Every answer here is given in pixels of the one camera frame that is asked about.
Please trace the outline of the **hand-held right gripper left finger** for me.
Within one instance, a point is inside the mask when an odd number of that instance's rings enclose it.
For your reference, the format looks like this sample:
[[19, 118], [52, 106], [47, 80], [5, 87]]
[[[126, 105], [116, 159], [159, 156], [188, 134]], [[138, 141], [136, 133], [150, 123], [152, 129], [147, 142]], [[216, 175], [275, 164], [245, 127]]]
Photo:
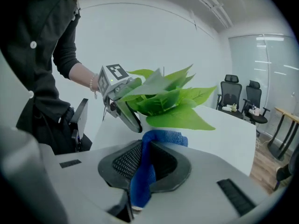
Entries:
[[45, 189], [44, 224], [129, 224], [134, 220], [129, 188], [141, 159], [141, 142], [54, 155], [40, 145]]

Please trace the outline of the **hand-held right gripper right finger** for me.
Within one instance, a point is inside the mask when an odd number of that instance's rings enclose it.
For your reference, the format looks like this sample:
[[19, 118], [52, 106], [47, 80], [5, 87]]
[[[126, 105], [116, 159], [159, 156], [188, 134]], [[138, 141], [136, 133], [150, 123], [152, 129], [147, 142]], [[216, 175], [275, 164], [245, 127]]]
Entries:
[[217, 184], [232, 180], [258, 206], [268, 194], [249, 176], [222, 158], [171, 143], [165, 147], [184, 155], [191, 163], [188, 179], [175, 191], [154, 193], [135, 217], [137, 224], [226, 224], [239, 215]]

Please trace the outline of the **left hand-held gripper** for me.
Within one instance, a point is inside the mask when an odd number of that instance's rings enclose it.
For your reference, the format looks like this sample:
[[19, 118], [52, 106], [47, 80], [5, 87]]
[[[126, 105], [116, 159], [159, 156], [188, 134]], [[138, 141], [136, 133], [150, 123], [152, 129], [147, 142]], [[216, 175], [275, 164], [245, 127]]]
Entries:
[[120, 99], [140, 85], [142, 80], [131, 78], [120, 64], [104, 65], [100, 70], [98, 88], [105, 106], [104, 113], [119, 117], [135, 133], [142, 132], [140, 120], [127, 102]]

